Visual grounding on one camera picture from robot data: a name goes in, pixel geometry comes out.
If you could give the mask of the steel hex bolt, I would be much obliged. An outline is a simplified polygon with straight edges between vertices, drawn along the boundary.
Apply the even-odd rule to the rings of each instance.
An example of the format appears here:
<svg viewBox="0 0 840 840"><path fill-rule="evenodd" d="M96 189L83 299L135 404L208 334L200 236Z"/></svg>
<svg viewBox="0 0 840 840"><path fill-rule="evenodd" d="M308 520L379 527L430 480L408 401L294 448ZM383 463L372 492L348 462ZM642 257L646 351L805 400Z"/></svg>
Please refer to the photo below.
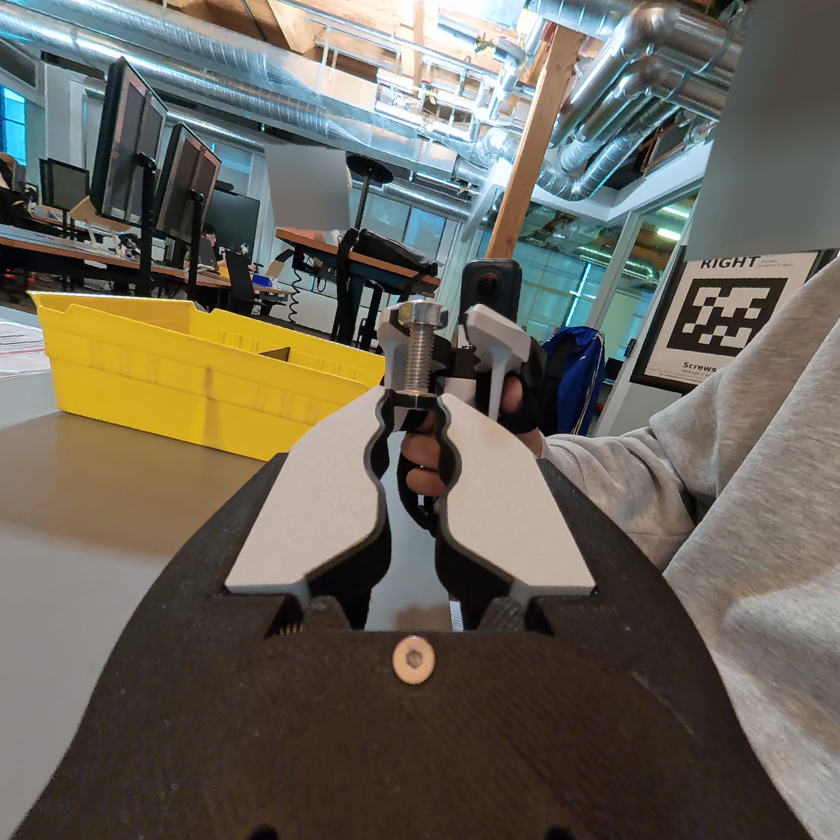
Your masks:
<svg viewBox="0 0 840 840"><path fill-rule="evenodd" d="M387 373L391 376L388 387L406 396L427 396L432 370L434 336L448 325L448 310L440 303L425 298L400 302L388 310L387 326L397 331L406 341L396 337L381 339L381 345L390 342L395 348L405 346L402 379L395 379L394 362Z"/></svg>

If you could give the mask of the person's grey hoodie torso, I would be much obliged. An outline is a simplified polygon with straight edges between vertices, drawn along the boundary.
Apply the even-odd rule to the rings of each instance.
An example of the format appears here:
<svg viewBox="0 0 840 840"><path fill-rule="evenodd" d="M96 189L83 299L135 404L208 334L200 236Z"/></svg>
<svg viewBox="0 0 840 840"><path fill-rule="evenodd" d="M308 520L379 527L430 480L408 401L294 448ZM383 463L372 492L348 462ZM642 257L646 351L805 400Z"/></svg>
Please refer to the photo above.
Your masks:
<svg viewBox="0 0 840 840"><path fill-rule="evenodd" d="M651 427L709 508L665 578L753 750L813 838L838 838L838 259Z"/></svg>

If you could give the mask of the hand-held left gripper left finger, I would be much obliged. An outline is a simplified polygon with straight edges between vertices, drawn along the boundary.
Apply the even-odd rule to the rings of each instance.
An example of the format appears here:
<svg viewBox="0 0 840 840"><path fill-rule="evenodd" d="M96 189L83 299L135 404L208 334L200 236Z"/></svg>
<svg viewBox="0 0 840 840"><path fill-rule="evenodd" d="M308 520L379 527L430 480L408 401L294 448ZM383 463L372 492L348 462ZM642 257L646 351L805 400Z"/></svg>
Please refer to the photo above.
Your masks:
<svg viewBox="0 0 840 840"><path fill-rule="evenodd" d="M391 393L377 385L327 416L287 453L225 587L236 595L330 596L364 628L392 560L382 477Z"/></svg>

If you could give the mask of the long wooden table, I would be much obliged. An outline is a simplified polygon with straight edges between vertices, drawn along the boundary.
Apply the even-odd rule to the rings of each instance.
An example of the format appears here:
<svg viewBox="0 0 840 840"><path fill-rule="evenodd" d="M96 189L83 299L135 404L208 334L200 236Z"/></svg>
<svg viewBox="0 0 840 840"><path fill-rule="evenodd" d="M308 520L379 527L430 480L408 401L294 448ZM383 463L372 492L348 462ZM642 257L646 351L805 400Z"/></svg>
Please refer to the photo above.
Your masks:
<svg viewBox="0 0 840 840"><path fill-rule="evenodd" d="M183 269L153 263L146 276L136 260L118 257L68 238L8 225L1 226L1 267L3 274L20 270L65 277L79 283L107 281L119 287L131 287L134 294L142 298L150 297L155 288L166 291L189 288L187 272Z"/></svg>

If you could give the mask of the black office chair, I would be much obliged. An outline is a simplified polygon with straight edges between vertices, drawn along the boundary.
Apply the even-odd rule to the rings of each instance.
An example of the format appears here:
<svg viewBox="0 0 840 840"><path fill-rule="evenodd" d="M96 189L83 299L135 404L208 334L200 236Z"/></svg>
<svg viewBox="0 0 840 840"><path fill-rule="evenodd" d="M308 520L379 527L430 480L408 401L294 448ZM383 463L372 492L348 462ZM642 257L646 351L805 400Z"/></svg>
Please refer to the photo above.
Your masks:
<svg viewBox="0 0 840 840"><path fill-rule="evenodd" d="M227 310L241 316L266 318L273 307L287 305L290 293L254 283L246 256L229 250L224 262L229 282Z"/></svg>

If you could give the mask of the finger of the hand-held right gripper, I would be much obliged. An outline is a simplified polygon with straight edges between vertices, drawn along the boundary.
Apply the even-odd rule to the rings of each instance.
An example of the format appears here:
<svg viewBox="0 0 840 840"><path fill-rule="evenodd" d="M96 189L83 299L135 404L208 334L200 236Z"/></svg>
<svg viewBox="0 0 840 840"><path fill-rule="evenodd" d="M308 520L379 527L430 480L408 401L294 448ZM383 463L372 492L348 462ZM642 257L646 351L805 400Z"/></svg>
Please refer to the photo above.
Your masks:
<svg viewBox="0 0 840 840"><path fill-rule="evenodd" d="M529 361L530 337L518 325L485 304L476 304L463 317L465 335L475 349L477 371L490 372L488 417L498 420L504 381Z"/></svg>
<svg viewBox="0 0 840 840"><path fill-rule="evenodd" d="M383 310L376 330L385 357L384 388L395 392L404 388L408 352L408 327L400 321L400 309L393 305Z"/></svg>

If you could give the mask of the black computer monitor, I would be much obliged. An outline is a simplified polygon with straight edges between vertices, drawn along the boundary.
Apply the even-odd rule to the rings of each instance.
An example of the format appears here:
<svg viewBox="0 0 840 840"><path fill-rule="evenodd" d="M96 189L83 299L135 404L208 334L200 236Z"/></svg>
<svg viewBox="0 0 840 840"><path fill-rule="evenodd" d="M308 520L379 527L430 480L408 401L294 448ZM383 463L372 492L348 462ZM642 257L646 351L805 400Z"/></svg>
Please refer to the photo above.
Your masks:
<svg viewBox="0 0 840 840"><path fill-rule="evenodd" d="M90 193L90 173L54 159L39 159L40 203L62 212L72 211Z"/></svg>
<svg viewBox="0 0 840 840"><path fill-rule="evenodd" d="M216 189L206 212L206 223L216 235L216 250L226 255L229 250L249 257L256 263L256 234L259 221L259 200Z"/></svg>

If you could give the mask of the wooden post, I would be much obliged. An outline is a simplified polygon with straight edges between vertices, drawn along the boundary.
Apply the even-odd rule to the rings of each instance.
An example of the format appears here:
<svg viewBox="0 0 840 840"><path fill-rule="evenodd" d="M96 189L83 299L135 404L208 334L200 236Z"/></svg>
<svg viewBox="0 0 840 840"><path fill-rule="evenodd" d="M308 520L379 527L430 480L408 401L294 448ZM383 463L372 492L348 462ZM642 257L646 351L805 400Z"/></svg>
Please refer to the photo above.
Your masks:
<svg viewBox="0 0 840 840"><path fill-rule="evenodd" d="M487 259L511 259L548 149L553 125L573 76L583 35L556 25L542 66L507 188L492 229Z"/></svg>

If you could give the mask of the large dual monitor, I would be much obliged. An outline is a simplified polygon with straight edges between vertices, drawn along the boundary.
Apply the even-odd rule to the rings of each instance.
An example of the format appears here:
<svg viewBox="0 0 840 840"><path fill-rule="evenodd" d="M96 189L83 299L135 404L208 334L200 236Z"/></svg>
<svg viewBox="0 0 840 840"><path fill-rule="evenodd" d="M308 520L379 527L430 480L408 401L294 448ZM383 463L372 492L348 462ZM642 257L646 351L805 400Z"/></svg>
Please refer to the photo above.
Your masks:
<svg viewBox="0 0 840 840"><path fill-rule="evenodd" d="M143 223L143 162L156 159L166 119L161 98L140 73L120 57L108 68L90 199L100 217L140 227Z"/></svg>

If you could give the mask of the black bag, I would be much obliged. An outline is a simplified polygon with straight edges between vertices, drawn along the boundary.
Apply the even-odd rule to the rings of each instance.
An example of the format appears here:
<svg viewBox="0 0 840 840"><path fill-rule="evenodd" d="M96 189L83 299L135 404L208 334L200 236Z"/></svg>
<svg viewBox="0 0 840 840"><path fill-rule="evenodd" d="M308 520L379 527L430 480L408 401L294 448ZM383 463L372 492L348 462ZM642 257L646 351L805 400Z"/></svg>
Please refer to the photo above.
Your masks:
<svg viewBox="0 0 840 840"><path fill-rule="evenodd" d="M408 245L376 234L367 228L351 228L341 238L338 255L345 258L355 253L412 270L419 276L436 277L438 263Z"/></svg>

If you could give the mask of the black floor lamp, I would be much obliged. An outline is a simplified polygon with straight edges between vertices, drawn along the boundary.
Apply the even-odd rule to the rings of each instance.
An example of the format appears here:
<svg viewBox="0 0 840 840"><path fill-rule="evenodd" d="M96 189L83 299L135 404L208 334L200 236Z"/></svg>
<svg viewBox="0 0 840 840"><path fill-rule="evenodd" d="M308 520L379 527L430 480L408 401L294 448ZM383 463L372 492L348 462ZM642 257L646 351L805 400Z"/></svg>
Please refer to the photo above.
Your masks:
<svg viewBox="0 0 840 840"><path fill-rule="evenodd" d="M353 228L361 229L371 184L384 186L393 183L393 172L383 163L361 154L347 153L345 162L349 172L361 179L362 188Z"/></svg>

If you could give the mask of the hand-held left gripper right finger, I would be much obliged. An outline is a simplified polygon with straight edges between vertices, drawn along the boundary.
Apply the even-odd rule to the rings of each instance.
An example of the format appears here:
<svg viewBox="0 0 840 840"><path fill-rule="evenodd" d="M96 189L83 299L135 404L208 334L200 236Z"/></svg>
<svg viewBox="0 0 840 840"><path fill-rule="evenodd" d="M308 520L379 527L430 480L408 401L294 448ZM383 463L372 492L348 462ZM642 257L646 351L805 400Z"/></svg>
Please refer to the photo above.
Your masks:
<svg viewBox="0 0 840 840"><path fill-rule="evenodd" d="M435 570L464 629L490 604L588 596L595 581L538 460L503 426L457 397L438 398Z"/></svg>

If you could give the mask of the person's right forearm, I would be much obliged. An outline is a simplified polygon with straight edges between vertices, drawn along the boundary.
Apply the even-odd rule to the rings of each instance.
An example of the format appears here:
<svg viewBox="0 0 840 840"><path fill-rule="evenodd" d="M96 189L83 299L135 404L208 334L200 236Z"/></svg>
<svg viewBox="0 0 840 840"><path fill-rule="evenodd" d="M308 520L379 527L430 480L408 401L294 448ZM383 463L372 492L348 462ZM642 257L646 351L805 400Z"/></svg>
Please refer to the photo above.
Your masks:
<svg viewBox="0 0 840 840"><path fill-rule="evenodd" d="M581 490L660 571L718 494L717 427L682 398L621 436L541 437L541 456Z"/></svg>

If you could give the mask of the silver ventilation duct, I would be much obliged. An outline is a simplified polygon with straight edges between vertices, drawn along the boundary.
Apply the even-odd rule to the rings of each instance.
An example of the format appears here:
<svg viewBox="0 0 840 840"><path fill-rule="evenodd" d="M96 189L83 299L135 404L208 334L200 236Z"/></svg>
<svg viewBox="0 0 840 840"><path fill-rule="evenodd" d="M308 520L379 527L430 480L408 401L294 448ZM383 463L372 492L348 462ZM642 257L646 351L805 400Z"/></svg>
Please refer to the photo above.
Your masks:
<svg viewBox="0 0 840 840"><path fill-rule="evenodd" d="M99 70L123 57L155 89L332 144L413 159L410 142L469 142L447 121L386 111L370 82L328 70L328 87L313 90L295 73L305 59L286 62L282 50L140 2L2 2L2 37Z"/></svg>

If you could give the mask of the printed paper sheet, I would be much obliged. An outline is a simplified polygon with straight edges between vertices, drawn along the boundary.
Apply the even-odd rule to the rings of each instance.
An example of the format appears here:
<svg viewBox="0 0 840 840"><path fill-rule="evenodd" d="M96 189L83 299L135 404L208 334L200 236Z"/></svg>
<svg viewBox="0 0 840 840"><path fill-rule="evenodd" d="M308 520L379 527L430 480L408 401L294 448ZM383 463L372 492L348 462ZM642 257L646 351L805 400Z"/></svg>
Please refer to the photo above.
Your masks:
<svg viewBox="0 0 840 840"><path fill-rule="evenodd" d="M36 375L50 371L43 330L17 322L1 321L1 378Z"/></svg>

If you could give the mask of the small dual monitor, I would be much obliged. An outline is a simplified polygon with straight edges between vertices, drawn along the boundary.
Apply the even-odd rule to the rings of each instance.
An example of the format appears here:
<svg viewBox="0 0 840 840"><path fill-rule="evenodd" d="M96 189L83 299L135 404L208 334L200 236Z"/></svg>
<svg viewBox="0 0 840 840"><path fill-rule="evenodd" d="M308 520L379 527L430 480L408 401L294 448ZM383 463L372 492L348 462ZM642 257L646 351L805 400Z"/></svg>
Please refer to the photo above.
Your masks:
<svg viewBox="0 0 840 840"><path fill-rule="evenodd" d="M182 122L171 131L154 196L154 229L191 244L202 231L221 161Z"/></svg>

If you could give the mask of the marker tag poster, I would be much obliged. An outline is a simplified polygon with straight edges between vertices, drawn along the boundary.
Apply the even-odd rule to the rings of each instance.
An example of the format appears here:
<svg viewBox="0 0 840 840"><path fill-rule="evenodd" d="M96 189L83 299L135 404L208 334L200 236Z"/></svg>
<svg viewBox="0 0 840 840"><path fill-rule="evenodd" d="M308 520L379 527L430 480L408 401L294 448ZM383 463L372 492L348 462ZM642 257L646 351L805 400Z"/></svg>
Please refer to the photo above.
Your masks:
<svg viewBox="0 0 840 840"><path fill-rule="evenodd" d="M680 246L630 382L687 394L731 363L836 254L688 261Z"/></svg>

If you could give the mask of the person's right hand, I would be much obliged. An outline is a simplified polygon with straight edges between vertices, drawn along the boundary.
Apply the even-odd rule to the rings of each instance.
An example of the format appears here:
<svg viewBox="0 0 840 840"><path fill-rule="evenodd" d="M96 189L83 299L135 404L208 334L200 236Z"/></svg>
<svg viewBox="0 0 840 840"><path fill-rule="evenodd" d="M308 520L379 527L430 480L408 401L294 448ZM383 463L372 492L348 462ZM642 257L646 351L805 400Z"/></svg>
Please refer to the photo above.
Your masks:
<svg viewBox="0 0 840 840"><path fill-rule="evenodd" d="M535 459L543 451L539 430L540 405L523 374L507 373L502 386L497 422L523 443ZM398 494L408 515L423 530L435 534L434 504L446 489L438 474L440 446L434 431L435 415L429 413L406 433L397 464Z"/></svg>

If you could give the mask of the blue jacket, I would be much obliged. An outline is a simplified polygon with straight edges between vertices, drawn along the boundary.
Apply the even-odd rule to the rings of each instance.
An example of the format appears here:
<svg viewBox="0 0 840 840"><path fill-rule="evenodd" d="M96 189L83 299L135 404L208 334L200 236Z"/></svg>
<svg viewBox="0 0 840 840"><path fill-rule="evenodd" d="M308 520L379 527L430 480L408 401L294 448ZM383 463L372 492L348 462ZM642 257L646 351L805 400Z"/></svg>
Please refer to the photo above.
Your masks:
<svg viewBox="0 0 840 840"><path fill-rule="evenodd" d="M543 435L588 435L604 380L604 334L588 327L563 327L542 348L546 353L539 397Z"/></svg>

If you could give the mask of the yellow plastic bin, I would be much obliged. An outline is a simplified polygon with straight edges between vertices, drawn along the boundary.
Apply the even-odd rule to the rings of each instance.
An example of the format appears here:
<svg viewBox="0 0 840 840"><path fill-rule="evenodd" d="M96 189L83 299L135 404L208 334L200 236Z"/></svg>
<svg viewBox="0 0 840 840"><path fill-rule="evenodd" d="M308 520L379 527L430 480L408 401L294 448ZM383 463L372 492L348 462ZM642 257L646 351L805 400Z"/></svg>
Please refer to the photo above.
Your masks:
<svg viewBox="0 0 840 840"><path fill-rule="evenodd" d="M268 461L385 374L379 354L191 301L30 291L60 411Z"/></svg>

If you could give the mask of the wooden standing desk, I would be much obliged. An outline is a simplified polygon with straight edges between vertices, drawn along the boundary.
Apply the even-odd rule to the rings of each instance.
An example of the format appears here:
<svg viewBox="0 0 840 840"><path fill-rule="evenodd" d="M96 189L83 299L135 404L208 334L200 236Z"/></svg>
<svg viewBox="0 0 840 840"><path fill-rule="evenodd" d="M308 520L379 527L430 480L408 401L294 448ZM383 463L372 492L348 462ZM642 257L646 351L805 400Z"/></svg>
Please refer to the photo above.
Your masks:
<svg viewBox="0 0 840 840"><path fill-rule="evenodd" d="M306 264L317 260L321 267L334 274L337 289L337 311L331 340L345 345L357 342L359 349L369 350L374 340L380 309L385 296L407 300L419 291L435 291L438 276L419 276L414 271L393 266L370 257L338 255L339 245L329 245L312 236L279 227L276 237L291 247L292 266L316 276L319 271Z"/></svg>

